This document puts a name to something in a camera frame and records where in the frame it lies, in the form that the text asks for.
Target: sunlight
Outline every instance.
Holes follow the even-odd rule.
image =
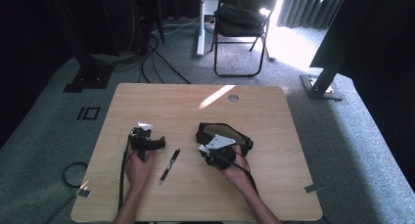
[[[220,88],[218,91],[211,94],[209,97],[205,98],[199,105],[199,109],[204,109],[209,106],[211,103],[216,101],[218,98],[226,94],[229,90],[233,89],[235,85],[225,85]]]

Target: black curtain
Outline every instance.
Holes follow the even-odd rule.
[[[412,189],[414,18],[415,0],[345,0],[311,63],[353,80]]]
[[[314,27],[330,26],[343,0],[284,0],[278,26]]]

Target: curtain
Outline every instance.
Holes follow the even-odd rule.
[[[314,27],[330,26],[343,0],[284,0],[278,26]]]

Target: person's right hand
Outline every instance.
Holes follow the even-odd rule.
[[[243,159],[241,154],[241,146],[235,145],[232,146],[232,149],[236,153],[234,163],[243,167],[245,170],[248,170],[247,162]],[[247,174],[241,168],[235,165],[230,165],[229,167],[221,170],[221,172],[226,177],[226,180],[229,182],[229,184],[238,190],[244,189],[247,186],[251,186],[251,181],[248,178]]]

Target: stand base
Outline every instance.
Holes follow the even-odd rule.
[[[83,89],[105,89],[110,81],[114,67],[98,65],[99,72],[94,80],[85,80],[82,78],[81,69],[78,71],[75,79],[71,84],[67,84],[64,93],[81,93]]]
[[[308,98],[310,99],[323,99],[323,100],[334,100],[340,102],[343,97],[339,94],[336,84],[333,82],[324,94],[317,93],[313,90],[313,84],[318,78],[318,75],[304,74],[300,76],[302,84],[304,85],[305,91],[307,92]]]

